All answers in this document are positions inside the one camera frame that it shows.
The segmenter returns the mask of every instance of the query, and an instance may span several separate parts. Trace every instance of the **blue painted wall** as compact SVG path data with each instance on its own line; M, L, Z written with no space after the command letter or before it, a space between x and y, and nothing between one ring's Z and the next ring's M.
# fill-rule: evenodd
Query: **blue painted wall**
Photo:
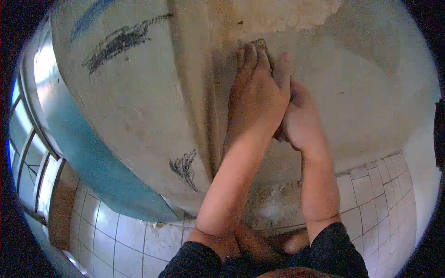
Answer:
M50 32L40 47L52 51ZM37 83L37 92L50 133L64 158L107 206L117 213L151 222L178 219L161 195L142 182L96 136L76 106L56 63L49 76Z

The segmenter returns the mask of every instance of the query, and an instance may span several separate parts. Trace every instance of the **forearm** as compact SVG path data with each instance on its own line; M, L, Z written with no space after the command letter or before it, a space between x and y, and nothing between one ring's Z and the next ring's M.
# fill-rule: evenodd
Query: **forearm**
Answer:
M319 146L318 154L315 156L309 156L307 152L305 154L303 151L302 157L301 208L309 242L312 244L324 228L340 221L338 216L340 196L327 143Z
M271 137L272 133L247 132L231 145L199 211L200 231L223 237L234 230Z
M318 221L337 215L340 206L338 186L331 156L317 160L303 155L301 207L306 221Z

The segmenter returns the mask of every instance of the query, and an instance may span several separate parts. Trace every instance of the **white tile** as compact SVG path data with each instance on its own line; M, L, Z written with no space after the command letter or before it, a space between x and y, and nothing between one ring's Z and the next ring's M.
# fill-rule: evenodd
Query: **white tile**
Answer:
M388 277L395 277L396 274L399 272L400 268L401 265L399 263L398 252L396 250L394 253L389 254L388 268L387 268Z
M368 172L369 172L369 178L371 179L372 190L374 191L374 196L377 197L385 193L379 169L378 168L369 169Z
M195 223L196 218L186 212L184 215L184 227L194 228Z
M170 261L181 247L182 227L165 225L147 229L144 253L159 259Z
M408 191L413 187L413 182L411 181L411 176L409 172L404 172L398 177L400 190L402 192L402 196L405 196Z
M356 247L357 252L359 252L363 257L363 236L359 236L358 238L354 239L352 244Z
M391 180L395 179L397 177L397 173L392 158L386 157L383 160L385 161L386 167L388 168L389 177L391 178Z
M128 276L126 276L126 275L120 273L119 271L114 270L114 278L127 278L127 277L128 277Z
M394 197L394 189L392 189L392 183L389 182L383 186L385 189L386 203L388 204L388 210L396 205L396 198Z
M351 175L351 179L355 180L360 177L364 177L368 175L368 169L366 168L366 165L355 167L354 169L351 169L349 171L349 174Z
M408 233L408 221L405 219L399 226L399 241L406 243L408 241Z
M77 212L77 214L82 214L82 208L85 201L86 196L86 187L81 183L77 186L76 196L74 197L73 210Z
M388 265L384 265L382 268L379 268L377 265L377 272L375 278L387 278L386 269Z
M186 228L184 227L184 231L182 233L182 244L184 244L184 242L187 241L187 239L189 238L189 236L191 235L193 229L192 228Z
M399 246L399 230L391 235L389 238L389 252L394 253Z
M71 224L69 226L69 235L73 238L79 238L79 228L81 224L81 217L76 212L71 212Z
M100 200L100 198L94 193L94 191L91 188L87 187L86 192L87 192L87 194L89 194L89 195L95 197L96 199Z
M388 168L386 167L385 161L382 159L377 160L377 166L379 167L380 176L382 177L383 184L389 182L391 179L389 178Z
M85 204L84 208L82 209L82 218L93 226L96 225L97 212L99 211L100 202L101 201L89 194L87 194L85 197Z
M362 205L360 207L360 213L363 224L363 233L366 233L378 223L376 205L374 200L371 200L368 203Z
M340 213L355 208L357 201L351 177L349 175L338 177L337 185L340 193Z
M354 186L357 205L362 205L374 199L374 191L372 190L371 179L369 179L369 176L353 180L352 185Z
M375 251L372 253L367 259L365 259L364 264L366 265L366 269L368 270L368 276L373 277L372 273L377 271L377 264L379 261L379 252Z
M128 277L142 277L142 253L116 242L114 268Z
M110 278L113 277L113 268L103 262L99 257L94 255L94 278Z
M379 248L379 230L377 226L363 234L363 258L366 260L369 255Z
M400 201L402 199L402 193L401 193L400 187L399 187L399 180L396 178L396 179L392 180L391 184L392 184L392 189L394 190L394 200L397 203L398 201Z
M405 216L406 216L406 209L405 206L403 205L405 203L404 200L400 201L395 209L397 211L397 223L399 223L399 226L402 224L402 222L405 220Z
M397 209L394 207L389 210L389 231L390 234L396 232L397 228L399 228L399 223L397 219Z
M81 228L79 230L79 241L90 251L93 250L94 226L81 218Z
M165 269L168 262L144 254L144 277L157 277Z
M70 238L69 252L76 260L79 260L79 241L77 240L77 238Z
M79 247L79 262L92 276L94 276L93 253L83 244L80 244Z
M114 239L96 229L93 253L108 265L113 265Z
M112 211L104 202L101 202L97 213L96 228L106 235L116 238L118 217L119 214Z
M363 234L359 208L342 213L340 218L351 240Z
M386 204L386 197L384 194L374 199L377 210L377 221L382 221L388 216L388 205Z
M386 272L386 267L388 266L389 259L389 240L387 240L380 248L379 248L379 259L377 263L377 275L381 272L382 277Z
M142 252L146 226L140 220L125 215L119 216L116 240Z
M379 246L382 246L388 239L391 233L389 227L389 217L383 219L382 222L379 223Z
M408 167L406 166L405 159L403 158L402 153L393 156L392 161L394 162L394 167L396 168L397 176L401 175L403 172L408 170Z
M372 162L366 163L367 169L372 169L372 168L376 168L376 167L377 167L377 161L372 161Z

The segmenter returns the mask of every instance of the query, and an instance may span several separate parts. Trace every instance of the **metal window bar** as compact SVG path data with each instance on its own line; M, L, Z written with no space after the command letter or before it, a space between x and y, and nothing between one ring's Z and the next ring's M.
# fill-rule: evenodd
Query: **metal window bar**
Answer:
M14 141L12 140L11 136L9 136L9 143L11 144L12 148L14 149L14 151L20 155L20 152L19 152L16 144L14 144Z
M37 172L36 181L34 183L34 192L32 194L32 199L35 200L34 211L36 213L39 207L40 188L42 187L43 176L45 175L46 166L48 166L48 160L49 151L46 151L45 155L42 157L42 161L40 162L39 171Z
M36 134L36 130L35 129L31 129L31 131L29 131L28 136L26 137L25 145L23 146L22 151L20 153L19 170L17 172L17 177L15 178L16 184L17 184L16 185L17 194L19 193L20 179L21 179L21 176L22 176L23 165L25 164L26 154L28 153L28 149L31 146L31 142L32 142L32 139L34 138L35 134Z
M28 99L26 98L26 90L23 87L23 67L20 67L20 78L17 80L18 84L19 84L19 92L21 95L21 98L24 100L24 108L26 111L26 115L29 118L29 121L32 124L32 127L35 130L35 133L37 134L37 136L41 139L43 145L45 146L45 148L49 151L49 153L55 158L55 159L59 159L59 155L54 151L54 149L52 148L52 146L49 144L49 140L46 137L46 135L41 131L38 123L35 121L35 118L32 116L31 110L29 109L29 105L30 103L28 102Z
M37 222L41 223L42 225L44 225L44 226L47 225L45 217L36 213L31 206L25 204L25 202L23 202L22 200L20 200L20 206L21 206L23 212L25 212L27 215L31 216L32 218L34 218Z
M19 104L20 100L22 99L21 95L17 96L16 101L12 104L11 106L11 112L9 113L9 118L11 119L12 114L14 113L14 111L16 110L17 105Z

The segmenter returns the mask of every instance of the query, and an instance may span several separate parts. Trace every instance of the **finger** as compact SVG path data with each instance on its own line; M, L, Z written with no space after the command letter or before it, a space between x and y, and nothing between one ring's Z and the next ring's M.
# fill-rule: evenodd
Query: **finger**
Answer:
M270 73L271 64L269 63L269 59L267 58L266 51L261 49L258 51L258 64L256 65L257 71L265 71Z
M291 102L298 107L305 106L312 100L311 92L291 76Z
M236 50L236 70L239 72L244 66L246 50L244 47L240 47Z
M290 71L291 66L289 63L289 52L283 52L278 60L275 63L275 82L277 83L278 87L287 89L291 85L290 81Z
M244 58L244 67L243 71L246 73L252 73L256 67L257 61L257 52L256 48L252 43L248 43L245 46L245 58Z

